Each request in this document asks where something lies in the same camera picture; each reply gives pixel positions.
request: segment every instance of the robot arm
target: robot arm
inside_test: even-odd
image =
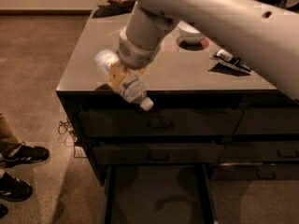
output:
[[[164,37],[186,21],[299,103],[299,16],[253,0],[136,0],[117,52],[147,66]]]

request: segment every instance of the small bowl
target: small bowl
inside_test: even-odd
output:
[[[179,22],[178,31],[181,38],[189,45],[197,45],[205,39],[205,36],[201,32],[185,21]]]

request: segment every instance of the sneaker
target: sneaker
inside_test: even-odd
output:
[[[0,204],[0,218],[5,216],[8,213],[8,208],[3,204]]]
[[[7,167],[17,164],[36,163],[45,161],[49,157],[49,151],[44,147],[27,146],[22,143],[19,151],[11,158],[3,157]]]
[[[4,200],[11,202],[25,201],[31,196],[32,192],[33,189],[28,183],[8,173],[4,173],[0,179],[0,198]]]

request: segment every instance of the drawer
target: drawer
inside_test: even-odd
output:
[[[101,144],[93,148],[98,164],[218,162],[224,146],[215,143]]]
[[[102,223],[218,223],[204,166],[108,168]]]
[[[214,167],[211,180],[298,180],[298,164],[260,164]]]
[[[104,109],[80,112],[78,118],[87,137],[126,137],[231,135],[241,115],[231,109]]]
[[[235,134],[299,133],[299,108],[252,108],[244,110]]]
[[[299,161],[299,141],[232,143],[221,157],[221,162],[255,161]]]

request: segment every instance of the water bottle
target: water bottle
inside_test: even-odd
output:
[[[94,57],[98,74],[108,86],[118,93],[126,102],[139,104],[149,111],[153,102],[147,97],[147,90],[134,71],[126,68],[119,56],[112,50],[104,49]]]

